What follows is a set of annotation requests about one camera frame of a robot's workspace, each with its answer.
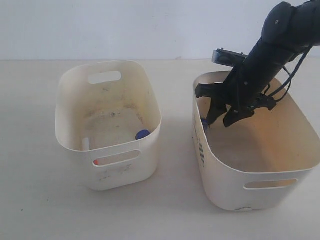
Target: bin handle hole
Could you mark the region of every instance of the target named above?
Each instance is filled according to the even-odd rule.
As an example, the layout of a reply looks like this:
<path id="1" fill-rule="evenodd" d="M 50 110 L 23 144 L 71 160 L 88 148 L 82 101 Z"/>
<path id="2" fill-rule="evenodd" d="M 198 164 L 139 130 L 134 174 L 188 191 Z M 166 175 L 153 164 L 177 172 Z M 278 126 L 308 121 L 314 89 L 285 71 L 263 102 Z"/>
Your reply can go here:
<path id="1" fill-rule="evenodd" d="M 123 152 L 120 154 L 116 155 L 111 155 L 111 156 L 106 156 L 106 157 L 101 157 L 98 159 L 95 159 L 93 161 L 93 165 L 95 167 L 105 167 L 110 164 L 115 164 L 115 163 L 120 163 L 124 161 L 130 161 L 133 159 L 137 159 L 141 152 L 139 150 L 133 150 L 133 151 L 128 151 L 128 152 Z"/>
<path id="2" fill-rule="evenodd" d="M 252 181 L 244 185 L 246 190 L 260 190 L 260 189 L 279 189 L 286 188 L 292 184 L 295 184 L 298 179 L 285 179 L 275 181 Z"/>
<path id="3" fill-rule="evenodd" d="M 88 81 L 90 84 L 102 84 L 107 82 L 115 82 L 121 79 L 119 71 L 107 71 L 101 73 L 90 74 Z"/>

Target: robotic arm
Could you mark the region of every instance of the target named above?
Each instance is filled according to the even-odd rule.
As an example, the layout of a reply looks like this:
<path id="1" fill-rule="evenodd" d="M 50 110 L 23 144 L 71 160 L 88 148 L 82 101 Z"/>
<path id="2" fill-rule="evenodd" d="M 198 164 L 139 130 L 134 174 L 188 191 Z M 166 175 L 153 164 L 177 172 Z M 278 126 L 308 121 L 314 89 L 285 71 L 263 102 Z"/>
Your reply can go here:
<path id="1" fill-rule="evenodd" d="M 211 98 L 207 123 L 213 124 L 226 113 L 223 122 L 227 128 L 252 117 L 257 108 L 271 111 L 285 97 L 274 99 L 273 96 L 291 84 L 309 51 L 319 45 L 320 0 L 310 0 L 297 7 L 287 2 L 277 5 L 267 16 L 261 38 L 248 56 L 223 48 L 214 51 L 214 63 L 233 69 L 224 82 L 199 84 L 195 89 L 197 98 Z M 288 80 L 270 95 L 266 91 L 262 93 L 279 71 L 287 71 L 285 65 L 299 55 L 303 56 Z"/>

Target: white wall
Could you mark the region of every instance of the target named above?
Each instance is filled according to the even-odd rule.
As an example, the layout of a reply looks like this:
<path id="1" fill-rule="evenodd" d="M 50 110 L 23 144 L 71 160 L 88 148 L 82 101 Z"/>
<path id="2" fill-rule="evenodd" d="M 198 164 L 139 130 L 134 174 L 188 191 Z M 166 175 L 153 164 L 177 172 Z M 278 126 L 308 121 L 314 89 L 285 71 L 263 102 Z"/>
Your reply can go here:
<path id="1" fill-rule="evenodd" d="M 0 0 L 0 60 L 207 59 L 216 48 L 247 54 L 280 2 Z"/>

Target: white plastic bin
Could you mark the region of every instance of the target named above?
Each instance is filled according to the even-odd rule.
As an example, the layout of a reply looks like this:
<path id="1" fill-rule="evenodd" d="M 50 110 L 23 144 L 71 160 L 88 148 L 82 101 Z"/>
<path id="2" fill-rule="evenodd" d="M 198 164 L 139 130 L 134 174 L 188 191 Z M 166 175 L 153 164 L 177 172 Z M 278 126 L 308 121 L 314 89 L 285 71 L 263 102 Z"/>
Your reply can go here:
<path id="1" fill-rule="evenodd" d="M 162 116 L 145 70 L 134 61 L 66 72 L 58 86 L 55 120 L 57 141 L 90 189 L 144 181 L 157 168 Z M 136 138 L 140 131 L 149 135 Z"/>
<path id="2" fill-rule="evenodd" d="M 223 82 L 229 71 L 199 76 L 199 83 Z M 270 93 L 281 84 L 271 82 Z M 275 96 L 278 99 L 285 89 Z M 228 211 L 277 206 L 320 162 L 320 139 L 288 94 L 269 111 L 225 128 L 223 116 L 207 130 L 210 98 L 193 91 L 193 139 L 207 197 Z"/>

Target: table surface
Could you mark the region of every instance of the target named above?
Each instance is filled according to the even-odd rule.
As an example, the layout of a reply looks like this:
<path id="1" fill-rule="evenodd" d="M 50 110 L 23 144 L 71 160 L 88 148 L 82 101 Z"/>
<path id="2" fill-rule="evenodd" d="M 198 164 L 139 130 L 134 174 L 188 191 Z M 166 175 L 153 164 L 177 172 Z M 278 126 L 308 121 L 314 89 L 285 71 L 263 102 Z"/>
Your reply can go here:
<path id="1" fill-rule="evenodd" d="M 94 62 L 0 62 L 1 240 L 319 239 L 320 167 L 272 209 L 228 212 L 206 197 L 192 140 L 193 81 L 230 70 L 209 59 L 138 61 L 163 117 L 158 168 L 108 191 L 79 185 L 56 140 L 56 94 L 63 73 Z M 319 66 L 307 58 L 290 90 L 318 134 Z"/>

